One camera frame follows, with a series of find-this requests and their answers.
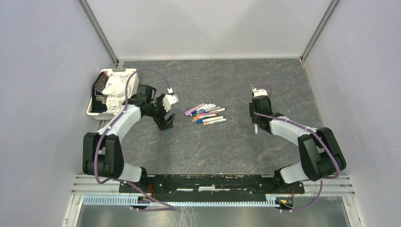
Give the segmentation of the white marker blue cap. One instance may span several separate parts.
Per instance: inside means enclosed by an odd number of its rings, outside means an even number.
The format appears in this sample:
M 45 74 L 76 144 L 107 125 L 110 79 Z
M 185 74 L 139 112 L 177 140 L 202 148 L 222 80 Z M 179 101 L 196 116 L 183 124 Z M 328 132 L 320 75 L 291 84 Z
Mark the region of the white marker blue cap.
M 215 120 L 220 120 L 223 118 L 224 118 L 224 116 L 215 116 L 215 117 L 210 117 L 210 118 L 204 118 L 204 119 L 197 120 L 196 123 L 201 124 L 201 123 L 211 122 L 211 121 L 215 121 Z

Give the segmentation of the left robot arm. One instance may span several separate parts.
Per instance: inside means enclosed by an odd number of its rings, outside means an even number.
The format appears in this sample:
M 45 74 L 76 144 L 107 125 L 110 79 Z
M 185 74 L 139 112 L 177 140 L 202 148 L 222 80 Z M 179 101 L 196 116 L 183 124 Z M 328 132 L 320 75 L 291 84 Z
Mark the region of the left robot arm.
M 146 169 L 125 162 L 121 142 L 144 116 L 153 118 L 161 131 L 173 127 L 175 114 L 171 108 L 179 98 L 172 89 L 158 97 L 155 97 L 156 91 L 152 86 L 139 85 L 137 93 L 124 101 L 123 109 L 106 126 L 84 136 L 84 174 L 130 181 L 132 189 L 139 193 L 148 188 Z

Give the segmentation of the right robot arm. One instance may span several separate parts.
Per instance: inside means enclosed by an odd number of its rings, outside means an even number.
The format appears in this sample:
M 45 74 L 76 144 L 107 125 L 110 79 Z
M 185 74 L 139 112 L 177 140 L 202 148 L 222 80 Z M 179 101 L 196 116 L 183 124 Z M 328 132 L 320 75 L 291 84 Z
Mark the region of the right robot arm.
M 300 160 L 274 173 L 273 187 L 279 193 L 287 192 L 292 183 L 336 178 L 347 166 L 345 157 L 330 128 L 310 128 L 274 113 L 270 99 L 253 97 L 249 103 L 250 117 L 257 128 L 280 136 L 295 144 Z

